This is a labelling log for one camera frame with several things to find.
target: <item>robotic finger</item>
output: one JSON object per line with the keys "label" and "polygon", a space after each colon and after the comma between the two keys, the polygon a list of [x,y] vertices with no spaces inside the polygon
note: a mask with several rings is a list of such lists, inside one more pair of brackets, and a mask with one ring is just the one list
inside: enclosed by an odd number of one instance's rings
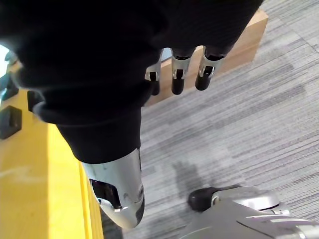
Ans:
{"label": "robotic finger", "polygon": [[171,91],[175,95],[182,93],[184,81],[188,72],[190,58],[195,48],[177,49],[172,48],[171,67],[172,67],[172,85]]}
{"label": "robotic finger", "polygon": [[153,96],[157,96],[160,93],[160,64],[162,53],[163,49],[160,51],[159,60],[155,64],[147,67],[145,73],[145,79],[151,81],[153,84]]}
{"label": "robotic finger", "polygon": [[198,90],[206,90],[210,80],[216,71],[220,68],[225,55],[214,54],[214,48],[204,46],[203,56],[200,60],[199,71],[197,74],[195,86]]}

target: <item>wooden block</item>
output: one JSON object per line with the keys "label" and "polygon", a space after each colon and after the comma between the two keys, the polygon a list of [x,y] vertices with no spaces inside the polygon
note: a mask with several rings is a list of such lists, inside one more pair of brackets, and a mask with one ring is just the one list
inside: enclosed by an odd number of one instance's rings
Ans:
{"label": "wooden block", "polygon": [[[225,58],[222,67],[217,72],[218,75],[230,71],[240,65],[249,63],[255,58],[259,43],[263,37],[267,25],[267,21],[268,16],[264,11],[258,10],[255,13],[235,43],[233,49]],[[199,62],[202,54],[203,47],[197,47],[190,61],[184,89],[195,86]],[[161,64],[160,93],[157,96],[152,96],[146,103],[147,106],[160,102],[173,95],[171,92],[171,78],[171,59],[167,59]]]}

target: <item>gray carpet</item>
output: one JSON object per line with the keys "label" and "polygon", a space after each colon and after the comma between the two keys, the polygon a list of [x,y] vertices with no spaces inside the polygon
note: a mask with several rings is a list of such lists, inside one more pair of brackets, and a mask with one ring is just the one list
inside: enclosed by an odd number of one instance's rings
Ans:
{"label": "gray carpet", "polygon": [[146,210],[124,238],[176,238],[194,216],[188,194],[205,186],[274,190],[294,216],[319,221],[319,2],[262,9],[270,20],[254,62],[143,109]]}

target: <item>robotic hand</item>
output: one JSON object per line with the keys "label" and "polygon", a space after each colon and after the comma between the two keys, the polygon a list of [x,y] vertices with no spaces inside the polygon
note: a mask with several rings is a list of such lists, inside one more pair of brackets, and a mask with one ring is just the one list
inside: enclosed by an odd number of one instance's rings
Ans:
{"label": "robotic hand", "polygon": [[[146,69],[145,78],[160,92],[160,55],[172,50],[172,92],[181,94],[191,56],[204,46],[195,86],[205,90],[263,0],[178,1],[163,6],[169,22],[165,32],[151,39],[159,60]],[[136,227],[144,211],[139,149],[103,164],[83,163],[103,211],[123,228]]]}
{"label": "robotic hand", "polygon": [[290,217],[288,207],[271,191],[256,188],[194,191],[190,206],[204,211],[179,239],[319,239],[319,224]]}
{"label": "robotic hand", "polygon": [[[194,50],[195,48],[172,49],[171,89],[176,95],[183,91],[184,79]],[[196,80],[199,90],[208,87],[211,77],[224,58],[210,55],[211,52],[212,48],[205,47]],[[147,68],[145,74],[146,79],[154,85],[153,95],[160,92],[160,63],[159,58],[157,63]],[[145,206],[139,149],[108,163],[82,165],[102,210],[120,227],[136,227],[143,217]]]}

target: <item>black fabric sleeve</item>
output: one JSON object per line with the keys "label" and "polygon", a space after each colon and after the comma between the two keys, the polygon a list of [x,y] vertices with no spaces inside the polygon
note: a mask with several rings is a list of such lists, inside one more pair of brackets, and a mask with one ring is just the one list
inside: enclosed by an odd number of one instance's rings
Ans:
{"label": "black fabric sleeve", "polygon": [[10,1],[0,5],[0,44],[23,68],[15,81],[40,92],[34,111],[57,125],[82,162],[104,163],[140,147],[146,67],[165,31],[155,1]]}

